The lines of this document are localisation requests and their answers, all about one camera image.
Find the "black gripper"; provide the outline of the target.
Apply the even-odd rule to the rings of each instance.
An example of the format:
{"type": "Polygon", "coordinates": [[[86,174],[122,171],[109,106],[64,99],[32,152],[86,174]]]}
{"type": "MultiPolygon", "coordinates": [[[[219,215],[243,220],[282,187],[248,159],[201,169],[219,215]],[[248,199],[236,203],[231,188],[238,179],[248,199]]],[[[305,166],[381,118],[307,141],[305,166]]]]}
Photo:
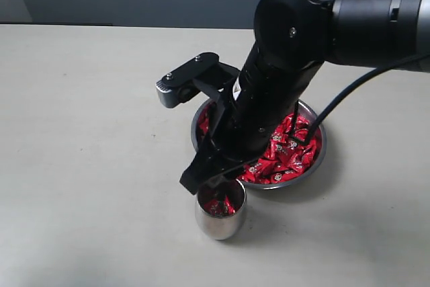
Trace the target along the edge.
{"type": "Polygon", "coordinates": [[[211,140],[200,143],[180,184],[196,195],[204,185],[216,188],[242,175],[244,164],[222,173],[220,156],[242,163],[262,155],[271,134],[321,66],[314,60],[297,69],[278,69],[265,62],[254,44],[238,77],[210,115],[211,140]]]}

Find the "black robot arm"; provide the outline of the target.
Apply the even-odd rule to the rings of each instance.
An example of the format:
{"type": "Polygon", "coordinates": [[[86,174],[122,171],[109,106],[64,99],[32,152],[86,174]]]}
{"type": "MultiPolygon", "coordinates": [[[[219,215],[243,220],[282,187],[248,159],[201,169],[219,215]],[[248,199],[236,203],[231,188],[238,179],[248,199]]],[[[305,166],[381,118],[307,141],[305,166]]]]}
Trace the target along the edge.
{"type": "Polygon", "coordinates": [[[370,71],[333,99],[301,145],[363,83],[392,69],[429,70],[429,0],[260,0],[253,30],[255,43],[237,75],[223,86],[195,80],[216,104],[180,178],[192,194],[234,178],[262,155],[323,63],[370,71]]]}

